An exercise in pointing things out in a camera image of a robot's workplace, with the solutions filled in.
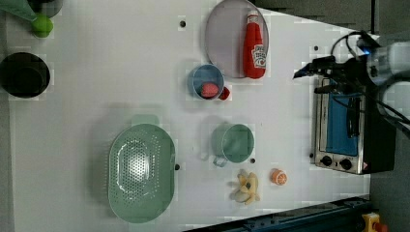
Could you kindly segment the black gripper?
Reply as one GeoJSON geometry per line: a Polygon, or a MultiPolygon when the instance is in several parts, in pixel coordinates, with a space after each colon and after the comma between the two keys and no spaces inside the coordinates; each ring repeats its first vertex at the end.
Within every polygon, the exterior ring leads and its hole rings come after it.
{"type": "Polygon", "coordinates": [[[371,85],[369,75],[366,70],[367,57],[365,55],[358,58],[350,58],[345,63],[337,63],[335,56],[316,58],[311,63],[296,71],[293,78],[322,75],[331,79],[334,84],[329,84],[314,89],[315,94],[361,93],[371,85]]]}

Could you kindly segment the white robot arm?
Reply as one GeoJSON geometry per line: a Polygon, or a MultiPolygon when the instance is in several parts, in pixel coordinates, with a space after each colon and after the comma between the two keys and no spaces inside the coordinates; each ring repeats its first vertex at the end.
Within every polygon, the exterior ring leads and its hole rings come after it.
{"type": "Polygon", "coordinates": [[[346,48],[351,55],[346,61],[339,62],[335,55],[315,58],[294,72],[293,78],[314,75],[328,78],[331,83],[316,88],[316,94],[362,94],[393,111],[382,99],[392,85],[409,81],[409,42],[381,46],[361,40],[359,52],[351,45],[346,48]]]}

